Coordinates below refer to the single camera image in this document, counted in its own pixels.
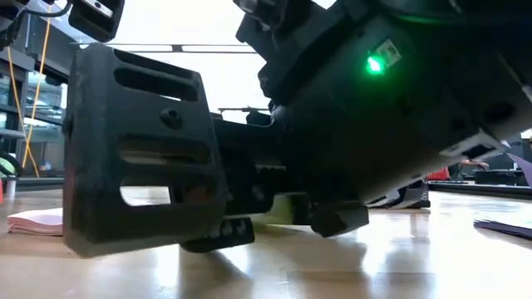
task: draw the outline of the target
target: yellow rope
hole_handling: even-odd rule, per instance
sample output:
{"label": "yellow rope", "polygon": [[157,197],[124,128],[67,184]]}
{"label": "yellow rope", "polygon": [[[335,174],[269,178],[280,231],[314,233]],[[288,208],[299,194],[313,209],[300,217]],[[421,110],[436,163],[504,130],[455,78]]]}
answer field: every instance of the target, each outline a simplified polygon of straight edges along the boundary
{"label": "yellow rope", "polygon": [[[20,109],[20,100],[18,99],[18,90],[17,90],[17,83],[15,81],[15,71],[13,70],[13,60],[11,58],[11,48],[7,47],[7,58],[9,60],[9,72],[11,73],[11,83],[13,87],[13,94],[15,95],[15,103],[17,104],[17,112],[18,112],[18,121],[20,122],[22,126],[22,133],[24,134],[24,140],[26,141],[26,144],[29,144],[29,140],[26,137],[26,129],[24,129],[24,119],[22,118],[22,112]],[[35,174],[37,177],[39,177],[39,168],[37,167],[37,163],[35,163],[35,159],[33,158],[31,150],[29,151],[30,159],[33,163],[33,168],[35,169]]]}
{"label": "yellow rope", "polygon": [[[48,11],[49,12],[52,11],[52,6],[48,7]],[[51,18],[48,18],[47,31],[44,35],[44,45],[42,46],[41,67],[39,68],[39,78],[37,79],[37,90],[35,91],[35,100],[33,102],[32,120],[35,119],[35,111],[37,110],[37,101],[39,100],[39,93],[41,91],[42,72],[44,71],[44,62],[47,56],[48,36],[50,34],[50,20]],[[32,133],[33,133],[33,121],[30,123],[30,131],[27,135],[26,150],[24,151],[24,159],[22,160],[23,168],[26,166],[27,154],[30,151],[30,139],[32,138]]]}

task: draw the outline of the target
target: cable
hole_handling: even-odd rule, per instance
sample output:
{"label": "cable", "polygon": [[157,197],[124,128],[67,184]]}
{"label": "cable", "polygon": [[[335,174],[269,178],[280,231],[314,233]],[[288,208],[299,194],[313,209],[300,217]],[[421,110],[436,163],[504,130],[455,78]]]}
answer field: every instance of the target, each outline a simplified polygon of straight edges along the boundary
{"label": "cable", "polygon": [[[32,120],[35,119],[35,111],[37,110],[37,101],[39,100],[39,93],[41,92],[41,81],[42,81],[42,72],[44,71],[44,62],[47,57],[47,46],[48,38],[50,36],[50,21],[52,19],[48,18],[47,21],[47,30],[44,35],[44,45],[42,45],[42,59],[41,65],[39,67],[39,78],[37,79],[37,89],[35,91],[35,100],[33,101],[33,110],[32,110]],[[22,167],[26,167],[27,153],[30,151],[30,139],[32,138],[33,133],[33,121],[30,123],[30,132],[27,135],[26,150],[24,151],[24,159],[22,160]]]}
{"label": "cable", "polygon": [[66,6],[58,12],[38,12],[38,11],[31,10],[31,9],[25,9],[24,12],[32,14],[34,16],[39,16],[39,17],[60,17],[62,15],[67,14],[67,12],[71,8],[72,8],[72,3],[68,2]]}
{"label": "cable", "polygon": [[532,23],[532,16],[529,14],[516,16],[508,14],[453,14],[445,12],[409,12],[406,9],[392,6],[386,0],[372,0],[381,10],[408,22],[419,22],[434,25],[474,25],[474,26],[496,26],[516,23]]}
{"label": "cable", "polygon": [[[26,145],[29,145],[29,139],[26,135],[26,129],[24,129],[24,119],[22,118],[22,111],[20,109],[20,100],[18,99],[17,83],[15,82],[15,71],[13,70],[13,60],[11,58],[11,47],[7,47],[7,58],[9,60],[9,72],[11,75],[13,94],[15,95],[15,103],[17,104],[18,121],[21,124],[22,133],[24,134],[24,140],[26,141]],[[30,154],[30,159],[32,160],[32,163],[33,163],[33,168],[35,169],[35,174],[37,177],[39,177],[39,168],[37,167],[37,163],[35,162],[35,159],[33,158],[31,150],[29,154]]]}

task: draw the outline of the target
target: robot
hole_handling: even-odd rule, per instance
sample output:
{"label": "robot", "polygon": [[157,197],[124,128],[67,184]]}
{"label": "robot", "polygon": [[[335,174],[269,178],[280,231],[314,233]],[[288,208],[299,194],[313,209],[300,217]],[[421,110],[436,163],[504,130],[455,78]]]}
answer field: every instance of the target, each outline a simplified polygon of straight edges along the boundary
{"label": "robot", "polygon": [[[335,236],[390,190],[532,127],[526,1],[234,3],[236,37],[267,62],[269,121],[212,117],[195,71],[104,45],[76,56],[63,203],[78,253],[252,243],[250,215],[275,194],[303,194],[313,231]],[[127,206],[125,185],[168,186],[172,204]]]}

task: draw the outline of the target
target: glossy floor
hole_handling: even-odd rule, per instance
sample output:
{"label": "glossy floor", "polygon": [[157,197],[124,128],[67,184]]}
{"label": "glossy floor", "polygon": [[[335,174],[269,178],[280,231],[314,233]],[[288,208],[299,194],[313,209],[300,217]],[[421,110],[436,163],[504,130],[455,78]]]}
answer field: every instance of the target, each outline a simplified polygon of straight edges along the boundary
{"label": "glossy floor", "polygon": [[[6,201],[0,229],[10,213],[60,206],[59,195]],[[531,203],[431,200],[430,211],[372,212],[370,225],[338,238],[259,228],[255,244],[207,255],[167,246],[89,260],[60,238],[2,233],[0,298],[532,298],[532,242],[472,226],[475,213],[532,217]]]}

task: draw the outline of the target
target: green led light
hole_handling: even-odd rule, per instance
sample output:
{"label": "green led light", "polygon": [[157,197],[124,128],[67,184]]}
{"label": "green led light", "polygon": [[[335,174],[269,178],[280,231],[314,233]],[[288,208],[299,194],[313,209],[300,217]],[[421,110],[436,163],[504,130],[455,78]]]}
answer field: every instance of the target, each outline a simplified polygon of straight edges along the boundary
{"label": "green led light", "polygon": [[379,56],[370,56],[367,58],[367,71],[372,75],[380,75],[384,73],[385,65],[382,58]]}

